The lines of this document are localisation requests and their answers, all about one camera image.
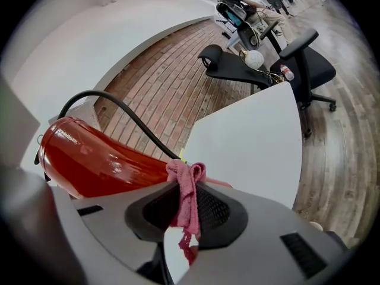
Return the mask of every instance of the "brick floor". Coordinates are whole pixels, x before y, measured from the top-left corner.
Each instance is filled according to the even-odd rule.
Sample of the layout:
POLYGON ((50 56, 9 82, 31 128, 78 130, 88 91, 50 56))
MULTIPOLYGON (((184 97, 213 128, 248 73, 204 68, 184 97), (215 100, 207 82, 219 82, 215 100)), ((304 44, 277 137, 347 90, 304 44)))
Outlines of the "brick floor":
MULTIPOLYGON (((179 154, 195 121, 249 95, 249 84, 205 75, 198 54, 212 43, 226 48, 221 29, 206 20, 165 37, 137 56, 106 91, 122 99, 154 134, 179 154)), ((129 116, 112 102, 94 105, 105 134, 168 161, 129 116)))

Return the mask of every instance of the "black chair seat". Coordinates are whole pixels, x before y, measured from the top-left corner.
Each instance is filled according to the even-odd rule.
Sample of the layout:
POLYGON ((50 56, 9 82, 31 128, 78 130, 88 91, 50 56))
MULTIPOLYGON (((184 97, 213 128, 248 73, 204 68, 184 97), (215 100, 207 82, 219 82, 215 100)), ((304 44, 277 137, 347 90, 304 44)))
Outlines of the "black chair seat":
MULTIPOLYGON (((261 71, 267 70, 263 65, 259 69, 261 71)), ((209 67, 206 70, 206 75, 213 78, 255 84, 261 90, 270 86, 266 75, 248 68, 239 56, 227 52, 221 54, 217 68, 209 67)))
MULTIPOLYGON (((304 53, 309 67, 311 90, 335 77, 336 70, 322 55, 310 47, 306 47, 304 53)), ((295 58, 290 58, 289 60, 279 59, 271 66, 271 72, 281 72, 281 64, 286 65, 294 73, 294 79, 289 83, 292 86, 296 100, 301 101, 301 79, 295 58)))

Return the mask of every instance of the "white ball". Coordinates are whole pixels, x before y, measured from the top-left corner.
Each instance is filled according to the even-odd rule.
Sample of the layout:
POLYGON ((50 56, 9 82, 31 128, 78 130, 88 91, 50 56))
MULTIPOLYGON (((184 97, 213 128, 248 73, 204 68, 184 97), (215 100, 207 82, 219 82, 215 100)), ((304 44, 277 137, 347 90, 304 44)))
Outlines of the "white ball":
POLYGON ((244 60, 251 69, 258 69, 264 63, 264 56, 257 50, 250 50, 244 60))

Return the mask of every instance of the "water bottle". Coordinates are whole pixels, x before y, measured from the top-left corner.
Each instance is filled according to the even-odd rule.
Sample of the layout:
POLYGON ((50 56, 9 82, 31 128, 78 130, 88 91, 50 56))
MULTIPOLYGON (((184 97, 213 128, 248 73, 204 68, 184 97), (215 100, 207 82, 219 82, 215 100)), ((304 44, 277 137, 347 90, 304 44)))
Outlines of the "water bottle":
POLYGON ((295 78, 293 72, 286 65, 281 64, 280 70, 284 74, 287 81, 291 81, 295 78))

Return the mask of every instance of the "desk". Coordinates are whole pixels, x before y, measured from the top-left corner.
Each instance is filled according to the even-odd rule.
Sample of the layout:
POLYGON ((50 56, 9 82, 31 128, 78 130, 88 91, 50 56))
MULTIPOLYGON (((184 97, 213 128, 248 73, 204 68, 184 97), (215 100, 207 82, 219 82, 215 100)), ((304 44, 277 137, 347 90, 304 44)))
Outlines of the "desk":
POLYGON ((292 208, 302 133, 290 84, 280 83, 198 120, 183 157, 207 176, 292 208))

